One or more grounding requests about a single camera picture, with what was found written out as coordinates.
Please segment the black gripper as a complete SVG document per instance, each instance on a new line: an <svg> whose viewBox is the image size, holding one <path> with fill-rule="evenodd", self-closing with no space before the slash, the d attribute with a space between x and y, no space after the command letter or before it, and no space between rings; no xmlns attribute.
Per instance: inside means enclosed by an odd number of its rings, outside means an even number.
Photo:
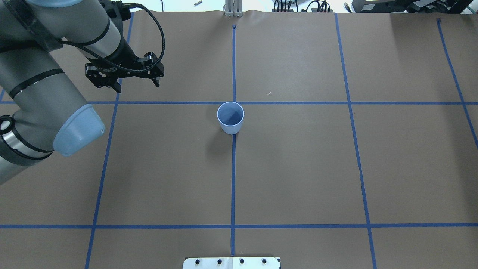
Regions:
<svg viewBox="0 0 478 269"><path fill-rule="evenodd" d="M148 52L141 58L125 60L117 65L119 68L104 61L97 65L86 63L85 76L93 84L98 84L98 87L108 87L121 94L122 88L118 82L120 78L146 78L156 87L160 87L160 79L165 75L163 64L153 52Z"/></svg>

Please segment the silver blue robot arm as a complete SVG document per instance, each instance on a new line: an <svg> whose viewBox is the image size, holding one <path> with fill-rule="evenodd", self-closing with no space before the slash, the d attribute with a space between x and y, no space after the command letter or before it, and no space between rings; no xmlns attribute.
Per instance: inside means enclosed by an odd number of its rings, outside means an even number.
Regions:
<svg viewBox="0 0 478 269"><path fill-rule="evenodd" d="M138 57L123 35L131 9L145 10L161 35L161 53ZM2 0L1 86L18 111L1 116L1 183L57 151L66 157L101 137L105 125L51 56L77 48L95 87L121 93L122 78L165 75L165 35L140 3L111 0Z"/></svg>

